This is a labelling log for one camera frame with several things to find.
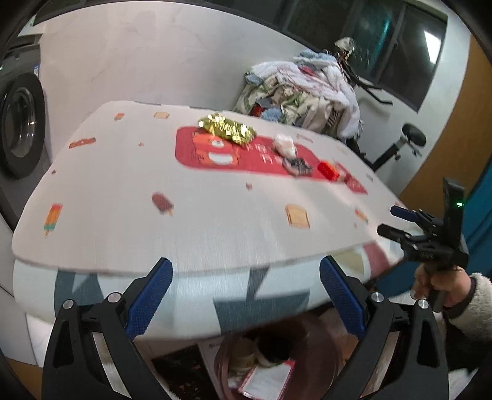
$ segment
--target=exercise bike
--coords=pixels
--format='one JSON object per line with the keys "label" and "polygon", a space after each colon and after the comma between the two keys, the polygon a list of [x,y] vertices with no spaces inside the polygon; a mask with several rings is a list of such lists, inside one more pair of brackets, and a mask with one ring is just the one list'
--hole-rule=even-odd
{"label": "exercise bike", "polygon": [[[335,48],[336,53],[334,56],[337,59],[338,64],[340,65],[340,68],[345,75],[348,83],[352,87],[359,86],[380,104],[393,105],[393,102],[391,100],[382,100],[372,92],[373,90],[382,90],[380,86],[371,85],[361,81],[359,76],[355,73],[355,70],[349,64],[348,59],[356,50],[355,41],[351,37],[344,37],[335,42]],[[364,152],[361,152],[359,145],[357,144],[358,137],[347,139],[345,144],[350,150],[357,154],[357,156],[362,161],[364,161],[364,163],[366,163],[369,168],[371,168],[373,171],[377,171],[393,157],[395,157],[395,160],[398,161],[401,158],[399,150],[405,145],[410,146],[410,148],[412,149],[412,154],[415,157],[422,157],[422,154],[420,153],[418,147],[422,148],[427,143],[427,138],[422,133],[422,131],[418,129],[415,125],[409,123],[403,125],[401,131],[403,132],[403,134],[400,136],[400,139],[393,143],[374,162],[368,160],[366,154]]]}
{"label": "exercise bike", "polygon": [[415,125],[405,124],[403,125],[402,135],[400,139],[393,143],[388,150],[386,150],[376,161],[371,162],[367,159],[366,154],[361,152],[357,143],[357,138],[349,138],[345,141],[346,146],[352,150],[364,163],[366,163],[370,169],[376,172],[384,164],[386,164],[391,158],[395,157],[398,161],[401,158],[400,149],[408,145],[412,149],[412,154],[415,157],[422,157],[418,147],[424,147],[427,143],[427,138],[423,132]]}

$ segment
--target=table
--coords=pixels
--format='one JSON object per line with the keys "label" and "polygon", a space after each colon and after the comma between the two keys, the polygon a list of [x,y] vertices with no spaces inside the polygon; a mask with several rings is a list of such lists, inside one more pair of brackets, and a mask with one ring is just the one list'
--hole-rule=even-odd
{"label": "table", "polygon": [[[123,292],[166,257],[173,282],[145,336],[210,337],[326,302],[327,254],[363,281],[401,259],[376,228],[415,226],[389,213],[397,198],[343,144],[225,111],[258,132],[240,148],[197,128],[211,112],[111,101],[81,124],[14,233],[14,294],[26,312],[52,322],[65,299]],[[288,175],[271,149],[278,133],[352,181]]]}

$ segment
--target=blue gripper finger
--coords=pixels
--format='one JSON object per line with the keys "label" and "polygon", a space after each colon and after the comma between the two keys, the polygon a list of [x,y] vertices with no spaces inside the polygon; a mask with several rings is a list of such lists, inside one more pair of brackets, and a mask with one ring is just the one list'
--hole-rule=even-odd
{"label": "blue gripper finger", "polygon": [[337,309],[347,332],[361,340],[366,334],[364,309],[349,289],[343,277],[339,274],[329,257],[321,260],[319,277]]}
{"label": "blue gripper finger", "polygon": [[404,219],[406,221],[410,222],[419,222],[419,216],[415,211],[410,211],[407,210],[406,208],[398,207],[397,205],[394,205],[390,209],[391,215],[394,215],[395,217]]}
{"label": "blue gripper finger", "polygon": [[161,265],[128,309],[125,331],[131,340],[145,333],[172,280],[173,265],[168,259],[163,258]]}

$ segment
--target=white tissue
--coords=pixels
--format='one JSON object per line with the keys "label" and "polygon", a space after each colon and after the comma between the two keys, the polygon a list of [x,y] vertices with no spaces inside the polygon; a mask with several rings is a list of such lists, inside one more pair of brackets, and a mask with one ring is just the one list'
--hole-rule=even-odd
{"label": "white tissue", "polygon": [[284,134],[278,134],[274,139],[274,147],[282,157],[293,160],[297,156],[297,149],[294,140]]}

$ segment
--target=metal bolt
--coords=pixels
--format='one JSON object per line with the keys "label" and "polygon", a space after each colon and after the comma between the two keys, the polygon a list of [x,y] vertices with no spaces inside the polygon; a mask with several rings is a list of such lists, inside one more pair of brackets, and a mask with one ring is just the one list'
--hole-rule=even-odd
{"label": "metal bolt", "polygon": [[374,292],[370,296],[372,301],[375,301],[376,303],[381,303],[384,300],[384,296],[382,293],[379,292]]}
{"label": "metal bolt", "polygon": [[113,292],[108,296],[108,301],[110,303],[117,303],[122,298],[121,294],[118,292]]}
{"label": "metal bolt", "polygon": [[425,299],[420,299],[417,304],[419,305],[419,307],[423,310],[425,310],[426,308],[429,308],[429,302]]}
{"label": "metal bolt", "polygon": [[65,300],[65,301],[63,302],[63,308],[64,308],[65,310],[69,310],[69,309],[71,309],[72,307],[73,307],[73,300],[68,299],[68,300]]}

